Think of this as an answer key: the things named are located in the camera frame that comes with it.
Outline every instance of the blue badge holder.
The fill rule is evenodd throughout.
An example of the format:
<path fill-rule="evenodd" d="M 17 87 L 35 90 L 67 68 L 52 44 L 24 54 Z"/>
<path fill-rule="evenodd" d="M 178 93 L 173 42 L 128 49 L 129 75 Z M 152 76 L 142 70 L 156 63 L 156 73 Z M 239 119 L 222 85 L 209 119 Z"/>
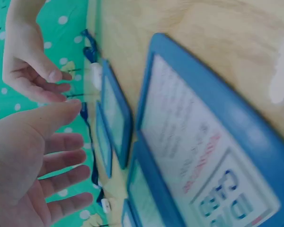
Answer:
<path fill-rule="evenodd" d="M 122 227 L 137 227 L 128 199 L 124 200 L 121 223 Z"/>
<path fill-rule="evenodd" d="M 137 226 L 145 227 L 150 224 L 156 227 L 184 226 L 159 170 L 145 148 L 139 141 L 134 143 L 127 179 L 128 200 Z M 149 214 L 145 214 L 148 212 L 153 215 L 152 218 L 149 217 Z M 147 216 L 148 221 L 151 219 L 153 222 L 145 223 L 143 214 Z"/>
<path fill-rule="evenodd" d="M 101 151 L 102 160 L 109 178 L 112 176 L 112 148 L 107 134 L 107 128 L 103 119 L 103 111 L 101 105 L 97 102 L 96 107 L 96 132 L 97 139 Z"/>
<path fill-rule="evenodd" d="M 126 168 L 132 138 L 133 119 L 130 107 L 107 60 L 103 61 L 101 105 L 108 135 L 120 167 Z"/>

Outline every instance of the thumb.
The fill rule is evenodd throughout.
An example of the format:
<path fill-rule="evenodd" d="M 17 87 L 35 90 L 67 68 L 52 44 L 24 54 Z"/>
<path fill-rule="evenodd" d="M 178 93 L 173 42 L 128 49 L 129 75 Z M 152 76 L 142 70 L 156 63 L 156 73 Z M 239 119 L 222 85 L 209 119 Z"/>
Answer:
<path fill-rule="evenodd" d="M 55 103 L 34 110 L 17 113 L 17 121 L 29 125 L 45 140 L 63 125 L 70 124 L 81 110 L 81 101 Z"/>
<path fill-rule="evenodd" d="M 31 52 L 26 61 L 48 82 L 54 83 L 62 80 L 62 72 L 54 63 L 52 63 L 42 50 L 35 50 Z"/>

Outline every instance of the hand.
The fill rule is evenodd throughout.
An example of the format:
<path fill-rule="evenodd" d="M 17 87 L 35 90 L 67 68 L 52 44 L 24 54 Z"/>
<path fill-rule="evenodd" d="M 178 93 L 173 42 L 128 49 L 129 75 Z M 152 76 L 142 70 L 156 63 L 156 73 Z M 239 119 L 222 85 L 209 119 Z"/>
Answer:
<path fill-rule="evenodd" d="M 63 102 L 62 92 L 70 90 L 69 73 L 61 72 L 44 54 L 44 41 L 34 20 L 12 20 L 6 23 L 3 58 L 3 81 L 29 99 L 41 103 Z"/>
<path fill-rule="evenodd" d="M 0 120 L 0 227 L 49 227 L 92 203 L 89 193 L 45 202 L 46 197 L 87 179 L 88 166 L 38 179 L 84 162 L 86 155 L 80 149 L 83 146 L 80 135 L 53 134 L 72 122 L 80 108 L 80 101 L 76 100 L 15 113 Z"/>

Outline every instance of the finger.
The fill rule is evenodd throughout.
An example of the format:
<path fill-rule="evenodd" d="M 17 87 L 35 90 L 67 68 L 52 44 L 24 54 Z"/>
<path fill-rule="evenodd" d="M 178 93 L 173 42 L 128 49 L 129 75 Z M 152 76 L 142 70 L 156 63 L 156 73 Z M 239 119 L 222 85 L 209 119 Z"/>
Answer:
<path fill-rule="evenodd" d="M 86 180 L 90 175 L 88 166 L 78 166 L 64 174 L 40 180 L 44 197 L 49 197 L 74 184 Z"/>
<path fill-rule="evenodd" d="M 19 112 L 13 115 L 16 121 L 23 126 L 29 126 L 30 130 L 37 132 L 45 140 L 63 125 L 71 123 L 81 109 L 81 101 L 72 99 L 69 102 L 55 103 L 34 110 Z"/>
<path fill-rule="evenodd" d="M 76 150 L 83 147 L 84 141 L 80 134 L 76 133 L 55 133 L 45 144 L 45 153 Z"/>
<path fill-rule="evenodd" d="M 44 90 L 47 91 L 52 91 L 55 93 L 61 93 L 61 92 L 66 92 L 69 91 L 71 89 L 71 85 L 70 84 L 54 84 L 54 83 L 45 83 L 41 86 Z"/>
<path fill-rule="evenodd" d="M 59 93 L 46 91 L 42 87 L 36 86 L 25 77 L 19 77 L 6 81 L 17 92 L 23 94 L 31 100 L 40 103 L 64 102 L 66 97 Z"/>
<path fill-rule="evenodd" d="M 30 52 L 30 56 L 25 61 L 44 79 L 49 82 L 58 82 L 62 80 L 62 72 L 52 61 L 44 54 L 42 50 L 36 49 Z"/>
<path fill-rule="evenodd" d="M 62 72 L 62 79 L 64 80 L 72 80 L 72 75 L 68 72 Z"/>
<path fill-rule="evenodd" d="M 55 223 L 61 220 L 63 217 L 87 207 L 92 202 L 92 194 L 83 193 L 65 200 L 50 202 L 47 204 L 47 207 L 51 213 L 52 223 Z"/>
<path fill-rule="evenodd" d="M 84 150 L 65 151 L 44 156 L 38 177 L 51 172 L 83 163 L 86 160 Z"/>
<path fill-rule="evenodd" d="M 61 93 L 69 91 L 71 88 L 70 84 L 55 84 L 55 83 L 48 83 L 43 77 L 39 75 L 32 81 L 35 85 L 42 87 L 46 91 L 52 91 L 54 93 Z"/>

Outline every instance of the fingernail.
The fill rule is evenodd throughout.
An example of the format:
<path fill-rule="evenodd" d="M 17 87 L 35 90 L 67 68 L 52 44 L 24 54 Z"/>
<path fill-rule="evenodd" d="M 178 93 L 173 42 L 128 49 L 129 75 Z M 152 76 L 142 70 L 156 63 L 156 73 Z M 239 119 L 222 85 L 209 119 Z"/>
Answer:
<path fill-rule="evenodd" d="M 81 103 L 81 100 L 80 99 L 69 99 L 66 102 L 67 103 L 78 104 L 78 103 Z"/>
<path fill-rule="evenodd" d="M 62 80 L 62 73 L 58 71 L 52 71 L 51 74 L 49 74 L 49 81 L 50 82 L 58 82 Z"/>

